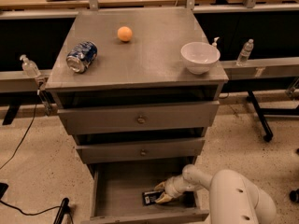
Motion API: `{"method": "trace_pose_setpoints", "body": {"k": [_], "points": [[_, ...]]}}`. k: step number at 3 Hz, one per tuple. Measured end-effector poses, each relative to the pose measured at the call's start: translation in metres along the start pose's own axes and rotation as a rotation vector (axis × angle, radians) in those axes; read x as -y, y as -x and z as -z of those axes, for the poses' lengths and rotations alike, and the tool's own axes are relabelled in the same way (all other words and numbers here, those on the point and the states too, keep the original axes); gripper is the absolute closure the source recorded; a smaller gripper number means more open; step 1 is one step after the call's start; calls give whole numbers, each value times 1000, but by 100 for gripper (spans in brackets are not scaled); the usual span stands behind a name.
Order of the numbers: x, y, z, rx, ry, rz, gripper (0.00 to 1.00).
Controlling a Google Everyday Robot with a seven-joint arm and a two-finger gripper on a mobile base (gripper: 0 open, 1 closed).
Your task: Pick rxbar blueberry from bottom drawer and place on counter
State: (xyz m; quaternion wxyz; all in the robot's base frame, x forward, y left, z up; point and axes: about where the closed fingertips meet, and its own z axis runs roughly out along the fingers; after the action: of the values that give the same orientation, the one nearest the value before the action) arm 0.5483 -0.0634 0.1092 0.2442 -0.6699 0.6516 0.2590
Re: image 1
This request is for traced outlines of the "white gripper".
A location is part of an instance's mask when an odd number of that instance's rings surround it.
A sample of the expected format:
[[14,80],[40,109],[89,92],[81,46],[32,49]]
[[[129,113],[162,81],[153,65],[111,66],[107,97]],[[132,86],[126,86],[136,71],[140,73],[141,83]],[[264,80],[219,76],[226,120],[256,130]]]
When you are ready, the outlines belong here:
[[186,191],[193,192],[201,189],[202,187],[203,186],[199,181],[193,181],[183,175],[173,176],[155,186],[155,191],[164,190],[155,202],[157,204],[169,203],[173,199],[180,197]]

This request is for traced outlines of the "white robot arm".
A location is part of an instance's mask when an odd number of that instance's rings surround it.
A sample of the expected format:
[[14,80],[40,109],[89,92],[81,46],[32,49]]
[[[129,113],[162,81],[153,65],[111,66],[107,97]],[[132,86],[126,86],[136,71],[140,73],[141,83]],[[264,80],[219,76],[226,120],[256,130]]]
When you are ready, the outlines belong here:
[[276,217],[270,195],[242,174],[226,169],[208,175],[193,164],[154,188],[162,193],[156,203],[168,203],[186,191],[201,188],[209,192],[211,224],[271,224]]

